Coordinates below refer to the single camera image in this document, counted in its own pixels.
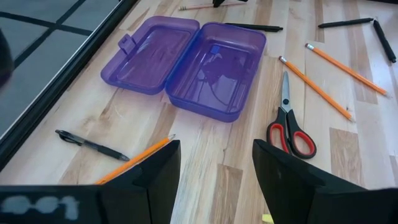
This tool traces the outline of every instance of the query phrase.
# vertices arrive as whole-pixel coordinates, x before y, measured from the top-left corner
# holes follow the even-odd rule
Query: pen clip
[[[80,143],[80,142],[78,142],[78,141],[75,141],[75,140],[73,140],[73,139],[70,139],[70,138],[68,138],[68,137],[66,137],[66,136],[62,136],[62,135],[60,135],[60,134],[58,134],[58,135],[60,136],[60,138],[61,138],[62,140],[66,141],[66,142],[75,143],[75,144],[77,144],[78,146],[81,146],[81,145],[82,145],[82,143]]]

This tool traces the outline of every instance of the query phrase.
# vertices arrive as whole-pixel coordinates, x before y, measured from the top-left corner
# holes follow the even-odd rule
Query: gray floor
[[[77,0],[1,0],[0,11],[56,22]],[[95,30],[118,0],[86,0],[64,23]],[[0,28],[17,58],[48,28],[0,17]],[[55,30],[0,86],[0,136],[19,117],[46,84],[61,69],[87,36]]]

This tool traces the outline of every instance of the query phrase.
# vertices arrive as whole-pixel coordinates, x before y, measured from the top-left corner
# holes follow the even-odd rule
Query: scissors
[[[301,159],[311,159],[317,153],[317,147],[312,138],[304,132],[297,124],[296,117],[293,110],[290,108],[289,96],[289,76],[284,72],[284,79],[282,83],[282,100],[278,108],[278,115],[276,120],[268,125],[267,128],[267,142],[275,146],[272,142],[272,130],[278,129],[280,131],[280,140],[282,142],[282,149],[288,154],[295,154]],[[302,138],[308,145],[310,152],[301,151],[296,145],[296,139]]]

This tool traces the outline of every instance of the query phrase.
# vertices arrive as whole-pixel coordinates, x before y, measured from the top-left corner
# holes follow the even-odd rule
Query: wooden table
[[[65,129],[134,157],[175,133],[182,144],[181,177],[172,223],[261,223],[268,213],[251,158],[280,103],[282,72],[290,78],[292,108],[317,144],[308,162],[369,189],[398,185],[398,65],[385,56],[371,24],[317,29],[330,21],[375,17],[398,54],[398,6],[348,0],[250,0],[246,5],[179,11],[181,0],[141,0],[0,173],[1,184],[92,184],[121,163],[67,144]],[[107,85],[100,71],[117,42],[150,16],[270,24],[267,47],[248,102],[233,123],[174,107],[164,92],[147,96]],[[388,99],[304,47],[309,42],[386,89]],[[278,61],[294,63],[353,114],[346,120]]]

